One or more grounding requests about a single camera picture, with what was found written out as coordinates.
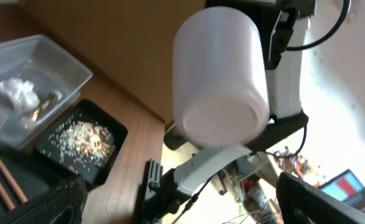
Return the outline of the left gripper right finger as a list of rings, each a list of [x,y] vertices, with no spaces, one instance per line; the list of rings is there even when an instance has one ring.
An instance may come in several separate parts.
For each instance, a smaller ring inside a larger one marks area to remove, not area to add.
[[[276,196],[285,224],[365,224],[365,213],[288,172],[280,173]]]

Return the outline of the food scraps and rice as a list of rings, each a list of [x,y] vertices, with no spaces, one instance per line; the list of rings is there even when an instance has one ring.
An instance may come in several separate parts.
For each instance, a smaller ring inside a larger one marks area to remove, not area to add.
[[[97,123],[66,121],[45,138],[39,152],[47,157],[57,156],[55,160],[66,166],[81,164],[87,168],[91,163],[102,168],[115,149],[108,142],[110,137],[109,129]]]

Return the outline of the gold snack wrapper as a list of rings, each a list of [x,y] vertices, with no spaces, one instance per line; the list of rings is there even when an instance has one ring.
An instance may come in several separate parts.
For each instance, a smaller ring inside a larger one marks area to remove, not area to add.
[[[38,117],[44,113],[44,111],[50,109],[52,106],[56,105],[57,102],[62,98],[63,94],[61,91],[54,90],[49,93],[47,99],[41,103],[36,110],[31,112],[27,117],[28,120],[36,121]]]

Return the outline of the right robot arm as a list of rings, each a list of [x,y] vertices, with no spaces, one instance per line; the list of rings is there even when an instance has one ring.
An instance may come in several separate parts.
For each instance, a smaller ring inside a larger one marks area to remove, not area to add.
[[[299,1],[207,1],[178,29],[172,50],[174,129],[200,150],[164,171],[147,163],[139,223],[185,213],[211,178],[303,128]]]

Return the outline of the pink cup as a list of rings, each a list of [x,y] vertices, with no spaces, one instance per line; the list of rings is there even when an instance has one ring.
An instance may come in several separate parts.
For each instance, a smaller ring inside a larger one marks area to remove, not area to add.
[[[172,52],[173,119],[202,146],[254,140],[267,125],[269,98],[259,31],[243,12],[216,6],[179,28]]]

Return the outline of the wooden chopstick right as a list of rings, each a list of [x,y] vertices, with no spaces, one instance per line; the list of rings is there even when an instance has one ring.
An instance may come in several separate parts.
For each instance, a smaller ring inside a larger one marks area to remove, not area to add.
[[[17,195],[17,198],[21,203],[26,203],[28,201],[28,198],[24,191],[21,189],[15,178],[10,173],[9,169],[5,166],[3,161],[0,158],[0,170],[2,174],[5,176],[7,182],[11,186],[11,189],[14,191],[14,193]]]

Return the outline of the round black tray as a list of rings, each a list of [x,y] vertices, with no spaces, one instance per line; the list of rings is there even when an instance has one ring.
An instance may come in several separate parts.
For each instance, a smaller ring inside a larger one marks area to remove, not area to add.
[[[18,152],[0,152],[0,159],[8,168],[13,178],[27,196],[28,200],[32,200],[45,193],[51,187],[59,184],[64,180],[63,177],[49,169],[45,164],[39,162],[34,157],[19,154]],[[4,190],[10,196],[13,204],[18,207],[21,205],[16,193],[7,183],[5,176],[0,171],[0,183]],[[4,200],[0,196],[0,220],[9,211]]]

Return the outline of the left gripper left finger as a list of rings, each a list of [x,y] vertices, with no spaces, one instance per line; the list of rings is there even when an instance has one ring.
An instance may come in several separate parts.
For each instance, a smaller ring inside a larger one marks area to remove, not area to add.
[[[0,224],[81,223],[87,196],[85,181],[77,174],[12,210],[0,197]]]

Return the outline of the white tissue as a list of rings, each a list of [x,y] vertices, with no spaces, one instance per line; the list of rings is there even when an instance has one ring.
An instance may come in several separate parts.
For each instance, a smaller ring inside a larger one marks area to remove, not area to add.
[[[29,80],[12,77],[0,82],[0,94],[7,97],[18,113],[27,113],[40,105],[40,98],[34,91],[35,84]]]

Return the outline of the black rectangular tray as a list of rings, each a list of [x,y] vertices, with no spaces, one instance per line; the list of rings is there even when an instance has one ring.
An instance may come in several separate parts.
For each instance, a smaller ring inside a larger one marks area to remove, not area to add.
[[[83,99],[49,126],[33,155],[60,174],[82,175],[92,190],[106,182],[127,134],[123,124]]]

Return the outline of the clear plastic bin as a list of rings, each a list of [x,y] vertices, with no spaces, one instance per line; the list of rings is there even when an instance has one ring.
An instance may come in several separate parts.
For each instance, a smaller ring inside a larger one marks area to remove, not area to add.
[[[0,143],[25,147],[79,97],[80,88],[92,76],[86,66],[44,35],[0,43],[0,82],[11,78],[30,81],[41,103],[53,91],[62,94],[32,121],[0,92]]]

